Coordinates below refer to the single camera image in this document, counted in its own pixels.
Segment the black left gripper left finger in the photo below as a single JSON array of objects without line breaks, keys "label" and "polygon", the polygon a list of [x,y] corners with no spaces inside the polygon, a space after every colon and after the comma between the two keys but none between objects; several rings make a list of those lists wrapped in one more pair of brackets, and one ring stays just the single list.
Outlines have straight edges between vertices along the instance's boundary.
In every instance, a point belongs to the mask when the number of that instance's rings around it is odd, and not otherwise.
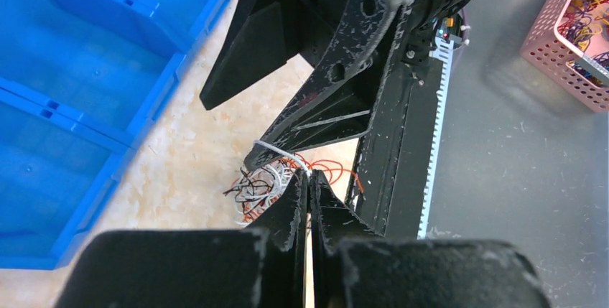
[{"label": "black left gripper left finger", "polygon": [[298,170],[252,224],[111,230],[81,253],[58,307],[302,307],[306,197]]}]

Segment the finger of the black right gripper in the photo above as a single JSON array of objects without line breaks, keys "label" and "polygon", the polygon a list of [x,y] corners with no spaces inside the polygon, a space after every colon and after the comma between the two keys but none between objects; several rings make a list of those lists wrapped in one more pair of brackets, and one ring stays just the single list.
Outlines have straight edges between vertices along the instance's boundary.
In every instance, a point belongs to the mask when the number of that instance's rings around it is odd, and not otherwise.
[{"label": "finger of the black right gripper", "polygon": [[235,97],[298,53],[296,0],[238,0],[200,92],[207,110]]},{"label": "finger of the black right gripper", "polygon": [[353,139],[371,128],[413,22],[413,0],[346,0],[324,55],[244,159],[258,169],[287,153]]}]

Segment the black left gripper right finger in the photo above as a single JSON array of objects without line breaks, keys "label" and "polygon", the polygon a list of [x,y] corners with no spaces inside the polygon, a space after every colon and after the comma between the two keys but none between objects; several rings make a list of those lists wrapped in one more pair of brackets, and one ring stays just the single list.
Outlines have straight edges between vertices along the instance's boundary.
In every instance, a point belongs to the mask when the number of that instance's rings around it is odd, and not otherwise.
[{"label": "black left gripper right finger", "polygon": [[309,180],[316,307],[549,307],[532,263],[510,243],[411,241],[371,230]]}]

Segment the white cable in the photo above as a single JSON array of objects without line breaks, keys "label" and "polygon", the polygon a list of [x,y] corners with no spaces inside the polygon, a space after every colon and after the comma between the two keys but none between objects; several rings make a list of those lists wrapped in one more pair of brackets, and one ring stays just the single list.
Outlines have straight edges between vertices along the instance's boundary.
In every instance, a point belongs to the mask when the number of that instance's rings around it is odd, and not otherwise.
[{"label": "white cable", "polygon": [[291,159],[293,162],[296,162],[297,165],[305,172],[305,174],[307,175],[308,178],[311,177],[312,175],[312,170],[309,168],[309,166],[305,163],[304,160],[300,159],[299,157],[297,157],[295,154],[291,154],[287,151],[284,151],[280,148],[277,148],[274,145],[271,145],[269,143],[266,143],[265,141],[262,141],[260,139],[256,139],[254,140],[254,145],[259,145],[264,147],[265,149],[271,150],[279,155],[281,155],[282,157]]}]

